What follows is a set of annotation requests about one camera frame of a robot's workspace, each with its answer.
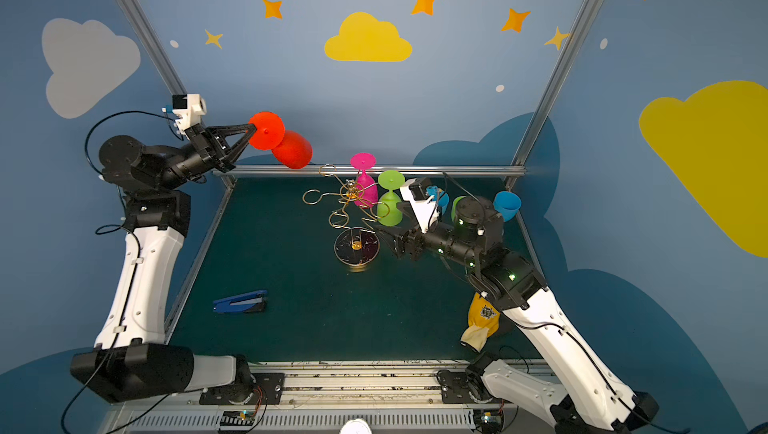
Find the red wine glass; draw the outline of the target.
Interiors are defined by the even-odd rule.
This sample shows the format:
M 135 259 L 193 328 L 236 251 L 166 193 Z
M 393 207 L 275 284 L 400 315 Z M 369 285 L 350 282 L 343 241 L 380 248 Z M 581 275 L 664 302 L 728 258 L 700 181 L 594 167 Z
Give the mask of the red wine glass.
M 280 163 L 291 169 L 301 169 L 310 164 L 313 155 L 310 142 L 298 132 L 286 129 L 277 114 L 258 112 L 249 122 L 257 128 L 249 140 L 252 147 L 270 151 Z

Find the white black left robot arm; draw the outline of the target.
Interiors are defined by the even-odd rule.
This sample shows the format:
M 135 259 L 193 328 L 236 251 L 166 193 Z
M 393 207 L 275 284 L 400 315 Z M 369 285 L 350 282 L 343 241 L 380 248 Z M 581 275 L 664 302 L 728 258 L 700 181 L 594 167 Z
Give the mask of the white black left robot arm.
M 256 131 L 251 123 L 196 124 L 181 147 L 148 146 L 129 135 L 102 144 L 102 176 L 126 197 L 125 257 L 94 348 L 73 357 L 70 373 L 107 402 L 198 390 L 225 403 L 251 400 L 255 382 L 245 357 L 196 355 L 167 344 L 165 309 L 191 219 L 191 197 L 181 186 L 214 169 L 232 170 Z

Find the blue wine glass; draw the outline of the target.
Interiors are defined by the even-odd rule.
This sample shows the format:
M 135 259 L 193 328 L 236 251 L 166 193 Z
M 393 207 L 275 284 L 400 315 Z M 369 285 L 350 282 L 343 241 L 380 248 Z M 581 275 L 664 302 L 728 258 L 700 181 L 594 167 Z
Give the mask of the blue wine glass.
M 510 222 L 518 214 L 522 206 L 521 198 L 510 191 L 500 191 L 493 200 L 494 209 L 502 216 L 505 222 Z
M 447 211 L 448 205 L 450 204 L 450 196 L 444 189 L 439 188 L 436 185 L 428 186 L 427 195 L 434 197 L 440 214 L 444 214 Z

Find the green wine glass front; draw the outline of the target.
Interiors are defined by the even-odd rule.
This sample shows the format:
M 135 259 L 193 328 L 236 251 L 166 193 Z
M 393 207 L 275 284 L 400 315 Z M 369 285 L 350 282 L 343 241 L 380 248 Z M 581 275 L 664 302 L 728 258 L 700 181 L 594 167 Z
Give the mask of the green wine glass front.
M 466 196 L 463 196 L 463 195 L 462 196 L 457 196 L 456 198 L 454 198 L 454 200 L 453 200 L 453 202 L 451 204 L 451 221 L 453 223 L 455 223 L 457 218 L 458 218 L 458 210 L 457 210 L 458 204 L 460 204 L 460 202 L 462 202 L 462 200 L 464 200 L 464 198 L 466 198 Z

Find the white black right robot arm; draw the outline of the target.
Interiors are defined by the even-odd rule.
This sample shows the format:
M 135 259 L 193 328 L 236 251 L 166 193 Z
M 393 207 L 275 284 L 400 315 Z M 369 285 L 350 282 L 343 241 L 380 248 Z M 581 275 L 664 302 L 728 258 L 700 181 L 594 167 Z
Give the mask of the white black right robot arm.
M 505 247 L 504 218 L 490 200 L 462 197 L 449 223 L 430 198 L 398 206 L 412 211 L 414 226 L 376 225 L 393 239 L 396 256 L 418 259 L 429 251 L 460 264 L 476 293 L 522 331 L 557 378 L 546 382 L 482 354 L 467 369 L 474 383 L 558 433 L 631 433 L 652 422 L 656 400 L 611 373 L 568 320 L 544 275 Z

